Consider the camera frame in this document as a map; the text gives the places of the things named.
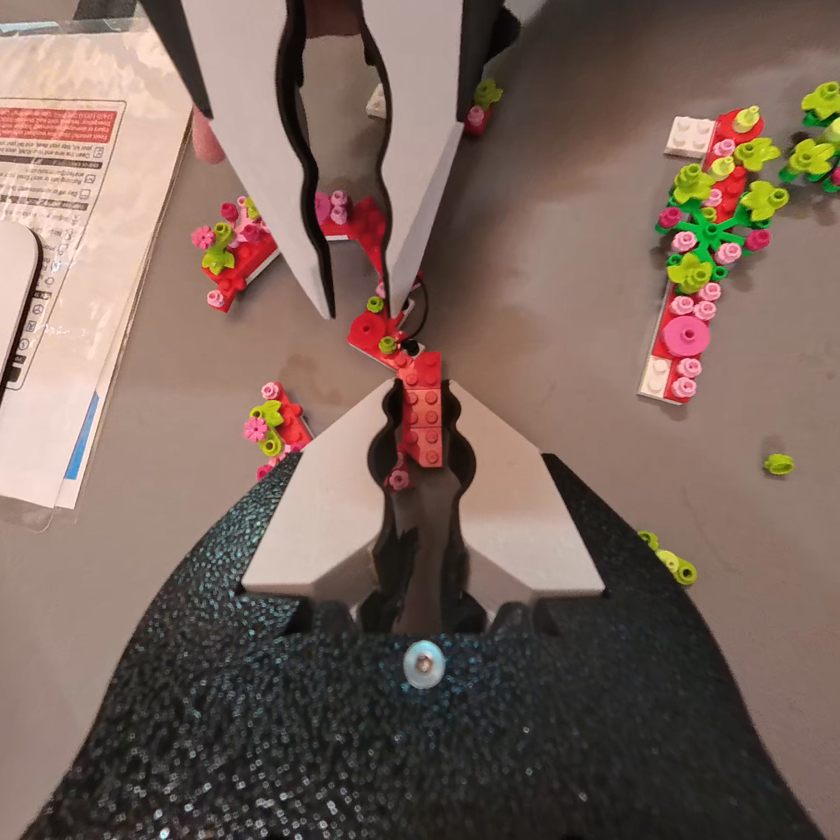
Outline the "lime green lego stem piece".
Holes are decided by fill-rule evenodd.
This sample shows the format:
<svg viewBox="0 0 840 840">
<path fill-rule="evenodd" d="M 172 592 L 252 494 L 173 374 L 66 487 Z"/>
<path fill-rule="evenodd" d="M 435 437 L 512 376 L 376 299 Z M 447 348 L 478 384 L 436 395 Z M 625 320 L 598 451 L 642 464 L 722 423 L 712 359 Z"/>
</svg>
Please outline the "lime green lego stem piece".
<svg viewBox="0 0 840 840">
<path fill-rule="evenodd" d="M 649 531 L 638 531 L 637 536 L 654 552 L 659 561 L 668 569 L 678 583 L 685 586 L 693 585 L 697 581 L 697 569 L 687 560 L 677 554 L 662 548 L 657 535 Z"/>
</svg>

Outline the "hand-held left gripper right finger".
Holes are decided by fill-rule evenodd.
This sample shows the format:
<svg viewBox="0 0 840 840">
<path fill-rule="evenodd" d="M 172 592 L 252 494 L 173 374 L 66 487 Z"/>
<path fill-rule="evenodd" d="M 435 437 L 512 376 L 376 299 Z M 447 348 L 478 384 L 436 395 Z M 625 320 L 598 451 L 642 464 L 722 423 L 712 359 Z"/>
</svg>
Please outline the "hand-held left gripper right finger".
<svg viewBox="0 0 840 840">
<path fill-rule="evenodd" d="M 467 592 L 482 607 L 599 596 L 604 583 L 539 449 L 452 382 L 456 427 L 476 456 L 459 503 Z"/>
</svg>

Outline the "white rounded device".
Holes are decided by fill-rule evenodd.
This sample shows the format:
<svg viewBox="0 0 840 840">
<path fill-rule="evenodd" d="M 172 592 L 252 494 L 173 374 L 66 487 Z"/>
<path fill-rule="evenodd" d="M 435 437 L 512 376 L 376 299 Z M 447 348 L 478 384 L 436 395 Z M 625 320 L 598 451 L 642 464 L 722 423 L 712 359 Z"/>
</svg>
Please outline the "white rounded device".
<svg viewBox="0 0 840 840">
<path fill-rule="evenodd" d="M 25 330 L 28 306 L 43 263 L 37 234 L 14 220 L 1 221 L 1 397 Z"/>
</svg>

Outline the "blue edged white paper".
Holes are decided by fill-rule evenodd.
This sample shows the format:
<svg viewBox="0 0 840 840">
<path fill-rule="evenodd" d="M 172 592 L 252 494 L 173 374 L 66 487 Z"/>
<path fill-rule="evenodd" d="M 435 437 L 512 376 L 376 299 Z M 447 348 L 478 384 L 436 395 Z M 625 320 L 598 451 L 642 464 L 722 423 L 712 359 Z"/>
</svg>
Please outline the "blue edged white paper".
<svg viewBox="0 0 840 840">
<path fill-rule="evenodd" d="M 77 505 L 88 460 L 96 441 L 101 414 L 102 398 L 95 391 L 92 394 L 87 413 L 80 428 L 76 444 L 71 452 L 70 461 L 59 489 L 59 494 L 56 499 L 56 506 L 58 508 L 72 510 Z"/>
</svg>

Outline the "long red flowered lego strip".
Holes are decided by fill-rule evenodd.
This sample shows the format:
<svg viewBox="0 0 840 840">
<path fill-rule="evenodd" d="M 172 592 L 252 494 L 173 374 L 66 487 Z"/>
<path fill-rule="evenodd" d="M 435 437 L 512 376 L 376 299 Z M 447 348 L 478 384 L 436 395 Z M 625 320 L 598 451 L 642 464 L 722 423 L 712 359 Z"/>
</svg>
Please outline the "long red flowered lego strip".
<svg viewBox="0 0 840 840">
<path fill-rule="evenodd" d="M 761 178 L 781 155 L 759 107 L 715 121 L 675 118 L 667 152 L 692 160 L 676 174 L 655 224 L 667 246 L 666 285 L 637 394 L 673 406 L 697 393 L 723 282 L 767 248 L 788 192 Z"/>
</svg>

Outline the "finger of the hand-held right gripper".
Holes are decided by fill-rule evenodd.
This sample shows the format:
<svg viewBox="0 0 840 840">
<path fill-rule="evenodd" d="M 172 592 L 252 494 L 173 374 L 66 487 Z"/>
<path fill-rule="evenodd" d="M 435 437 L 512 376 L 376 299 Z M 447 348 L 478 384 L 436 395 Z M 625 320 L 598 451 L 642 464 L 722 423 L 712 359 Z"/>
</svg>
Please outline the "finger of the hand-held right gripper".
<svg viewBox="0 0 840 840">
<path fill-rule="evenodd" d="M 391 208 L 388 301 L 401 310 L 420 267 L 463 132 L 456 118 L 463 3 L 363 1 L 385 73 L 380 172 Z"/>
<path fill-rule="evenodd" d="M 182 6 L 213 131 L 292 274 L 319 313 L 333 319 L 331 259 L 315 207 L 319 170 L 298 108 L 303 2 Z"/>
</svg>

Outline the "red lego piece lime studs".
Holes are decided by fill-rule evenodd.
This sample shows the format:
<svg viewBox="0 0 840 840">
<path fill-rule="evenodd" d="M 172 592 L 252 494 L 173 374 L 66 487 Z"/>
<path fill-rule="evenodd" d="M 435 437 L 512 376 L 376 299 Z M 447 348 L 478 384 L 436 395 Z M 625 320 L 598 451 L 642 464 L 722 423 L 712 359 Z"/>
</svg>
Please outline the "red lego piece lime studs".
<svg viewBox="0 0 840 840">
<path fill-rule="evenodd" d="M 375 294 L 365 303 L 365 310 L 353 320 L 347 337 L 348 344 L 379 364 L 400 371 L 425 351 L 415 332 L 404 328 L 405 321 L 416 306 L 409 296 L 400 313 L 392 318 L 384 300 L 384 286 L 379 283 Z"/>
</svg>

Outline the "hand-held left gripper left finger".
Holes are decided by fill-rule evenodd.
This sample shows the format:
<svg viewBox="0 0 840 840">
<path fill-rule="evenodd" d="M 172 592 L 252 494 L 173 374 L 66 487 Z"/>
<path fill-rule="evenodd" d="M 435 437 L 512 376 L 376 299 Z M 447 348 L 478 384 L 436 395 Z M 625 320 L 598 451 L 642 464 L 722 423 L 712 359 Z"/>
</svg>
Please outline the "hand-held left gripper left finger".
<svg viewBox="0 0 840 840">
<path fill-rule="evenodd" d="M 367 457 L 394 383 L 379 385 L 302 450 L 241 581 L 247 593 L 357 607 L 373 592 L 371 551 L 385 502 Z"/>
</svg>

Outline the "green lego plant cluster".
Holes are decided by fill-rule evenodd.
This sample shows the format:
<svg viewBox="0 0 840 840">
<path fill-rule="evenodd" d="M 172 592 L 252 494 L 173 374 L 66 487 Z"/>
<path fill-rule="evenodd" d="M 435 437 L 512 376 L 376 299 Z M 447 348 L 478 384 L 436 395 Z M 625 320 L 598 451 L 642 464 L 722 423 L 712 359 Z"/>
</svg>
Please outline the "green lego plant cluster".
<svg viewBox="0 0 840 840">
<path fill-rule="evenodd" d="M 817 86 L 801 101 L 802 126 L 817 135 L 800 134 L 788 153 L 779 177 L 785 183 L 797 179 L 818 184 L 825 193 L 839 193 L 839 82 Z"/>
</svg>

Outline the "red flowered lego segment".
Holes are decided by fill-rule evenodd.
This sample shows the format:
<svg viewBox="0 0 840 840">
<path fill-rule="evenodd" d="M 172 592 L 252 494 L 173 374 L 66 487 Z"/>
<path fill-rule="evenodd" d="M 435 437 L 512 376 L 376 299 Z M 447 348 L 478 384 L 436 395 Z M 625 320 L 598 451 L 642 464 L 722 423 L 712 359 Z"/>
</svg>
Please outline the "red flowered lego segment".
<svg viewBox="0 0 840 840">
<path fill-rule="evenodd" d="M 262 403 L 251 409 L 243 425 L 243 437 L 267 457 L 267 463 L 257 469 L 257 481 L 314 438 L 301 406 L 289 398 L 281 383 L 268 381 L 260 393 Z"/>
<path fill-rule="evenodd" d="M 472 104 L 465 116 L 465 134 L 480 137 L 490 120 L 490 115 L 503 95 L 503 90 L 492 77 L 483 79 L 476 87 Z"/>
<path fill-rule="evenodd" d="M 382 273 L 385 216 L 374 198 L 355 202 L 343 190 L 316 192 L 318 224 L 329 241 L 349 240 L 360 245 L 378 274 Z M 203 252 L 202 271 L 215 284 L 208 305 L 227 312 L 237 295 L 280 254 L 266 221 L 249 196 L 220 206 L 221 221 L 198 227 L 191 240 Z"/>
</svg>

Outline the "plastic bag with instructions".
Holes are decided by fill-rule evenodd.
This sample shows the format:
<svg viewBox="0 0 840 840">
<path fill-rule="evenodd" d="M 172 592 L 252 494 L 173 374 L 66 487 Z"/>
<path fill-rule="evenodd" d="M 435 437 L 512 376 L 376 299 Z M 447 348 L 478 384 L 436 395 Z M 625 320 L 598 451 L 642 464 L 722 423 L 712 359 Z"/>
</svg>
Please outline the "plastic bag with instructions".
<svg viewBox="0 0 840 840">
<path fill-rule="evenodd" d="M 43 263 L 2 397 L 2 521 L 46 530 L 92 394 L 109 393 L 192 101 L 137 19 L 2 25 L 2 220 Z"/>
</svg>

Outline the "red lego brick strip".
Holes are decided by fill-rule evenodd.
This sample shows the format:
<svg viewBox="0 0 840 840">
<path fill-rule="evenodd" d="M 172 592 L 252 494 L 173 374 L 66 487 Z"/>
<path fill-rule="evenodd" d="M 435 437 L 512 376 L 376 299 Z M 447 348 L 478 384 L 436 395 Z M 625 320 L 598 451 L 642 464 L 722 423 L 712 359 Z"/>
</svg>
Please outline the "red lego brick strip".
<svg viewBox="0 0 840 840">
<path fill-rule="evenodd" d="M 419 467 L 440 468 L 444 464 L 440 353 L 424 351 L 397 374 L 403 393 L 398 449 Z"/>
</svg>

